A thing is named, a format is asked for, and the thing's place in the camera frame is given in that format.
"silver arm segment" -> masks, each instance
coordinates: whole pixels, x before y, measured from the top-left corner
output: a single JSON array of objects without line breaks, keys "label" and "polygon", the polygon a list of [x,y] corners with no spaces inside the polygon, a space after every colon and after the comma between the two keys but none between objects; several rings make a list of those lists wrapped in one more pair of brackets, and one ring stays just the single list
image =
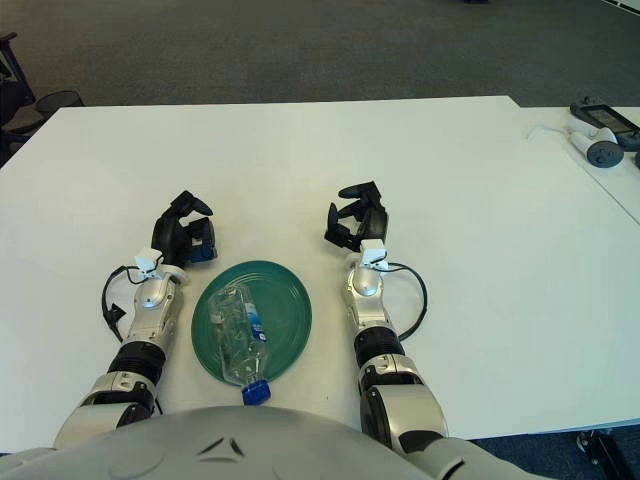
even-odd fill
[{"label": "silver arm segment", "polygon": [[54,448],[76,445],[153,413],[156,384],[182,306],[180,282],[186,275],[182,269],[161,264],[145,275],[147,280],[136,290],[135,316],[118,355],[66,420]]}]

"empty water bottle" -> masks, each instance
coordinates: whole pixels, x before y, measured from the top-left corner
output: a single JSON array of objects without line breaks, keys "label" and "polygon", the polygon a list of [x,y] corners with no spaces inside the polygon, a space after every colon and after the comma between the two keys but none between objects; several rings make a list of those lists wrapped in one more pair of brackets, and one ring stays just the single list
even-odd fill
[{"label": "empty water bottle", "polygon": [[245,405],[271,397],[263,372],[268,358],[267,337],[249,289],[229,285],[209,300],[209,318],[218,343],[224,379],[242,387]]}]

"white cable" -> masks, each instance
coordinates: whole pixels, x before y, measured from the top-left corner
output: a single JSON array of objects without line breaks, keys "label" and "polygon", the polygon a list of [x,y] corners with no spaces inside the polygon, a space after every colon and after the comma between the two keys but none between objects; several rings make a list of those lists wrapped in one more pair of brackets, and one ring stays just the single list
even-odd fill
[{"label": "white cable", "polygon": [[529,133],[527,134],[527,140],[531,140],[533,137],[536,136],[536,134],[540,131],[540,130],[546,130],[548,132],[556,132],[556,133],[561,133],[563,136],[568,137],[569,134],[564,131],[561,130],[559,128],[553,128],[553,127],[547,127],[546,125],[536,125],[535,127],[533,127]]}]

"black device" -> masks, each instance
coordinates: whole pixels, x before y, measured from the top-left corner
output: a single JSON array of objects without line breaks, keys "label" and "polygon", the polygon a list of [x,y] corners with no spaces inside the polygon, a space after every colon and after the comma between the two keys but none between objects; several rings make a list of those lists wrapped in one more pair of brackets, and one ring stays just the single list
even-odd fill
[{"label": "black device", "polygon": [[569,108],[571,113],[583,122],[596,128],[607,127],[611,129],[624,151],[640,151],[640,127],[602,100],[584,97],[581,101],[572,103]]},{"label": "black device", "polygon": [[[329,206],[327,231],[324,238],[339,247],[347,247],[354,252],[360,250],[362,240],[380,239],[384,242],[387,236],[389,217],[380,203],[380,191],[374,182],[361,183],[343,188],[338,192],[340,198],[357,198],[344,208],[338,210],[335,203]],[[338,223],[341,218],[355,217],[360,223],[358,232],[351,231]]]},{"label": "black device", "polygon": [[[180,219],[193,211],[205,216],[183,227]],[[185,190],[156,221],[151,247],[162,252],[166,265],[180,268],[187,261],[196,263],[216,258],[216,239],[211,221],[207,218],[212,214],[202,200]]]}]

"dark floor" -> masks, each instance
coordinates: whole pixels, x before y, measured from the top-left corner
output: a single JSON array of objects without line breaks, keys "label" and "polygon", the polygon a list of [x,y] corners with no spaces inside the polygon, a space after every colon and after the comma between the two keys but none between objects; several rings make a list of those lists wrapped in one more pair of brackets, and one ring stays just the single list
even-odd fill
[{"label": "dark floor", "polygon": [[[19,34],[37,96],[71,88],[87,105],[499,94],[640,105],[640,16],[600,0],[0,0],[0,31]],[[614,436],[640,479],[640,427]],[[530,472],[604,478],[575,434],[478,443]]]},{"label": "dark floor", "polygon": [[[640,480],[640,426],[613,429],[611,435]],[[576,443],[576,432],[490,438],[475,443],[523,470],[560,480],[607,480]]]}]

